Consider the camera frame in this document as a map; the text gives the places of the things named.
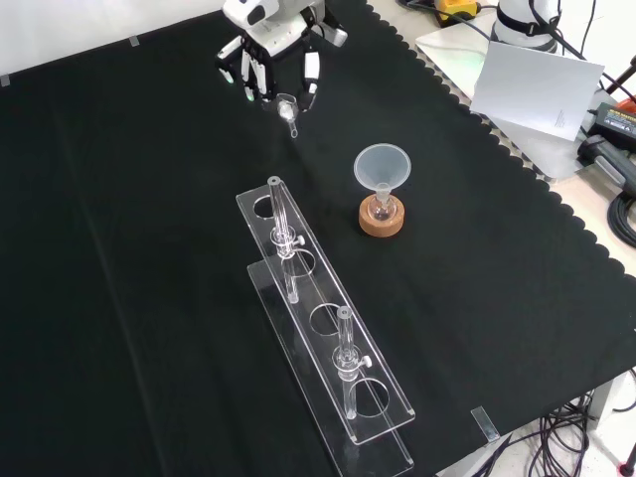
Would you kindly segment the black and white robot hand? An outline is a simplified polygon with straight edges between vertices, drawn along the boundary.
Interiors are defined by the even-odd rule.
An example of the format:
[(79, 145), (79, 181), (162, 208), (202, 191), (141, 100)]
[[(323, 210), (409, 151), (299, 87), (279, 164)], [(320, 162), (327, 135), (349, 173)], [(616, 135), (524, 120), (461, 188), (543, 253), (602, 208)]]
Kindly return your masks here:
[(303, 51), (302, 89), (296, 97), (309, 110), (320, 81), (320, 55), (311, 34), (339, 48), (348, 33), (325, 1), (229, 0), (225, 17), (240, 33), (217, 53), (215, 65), (228, 83), (240, 80), (249, 101), (271, 102), (277, 96), (274, 64), (297, 49)]

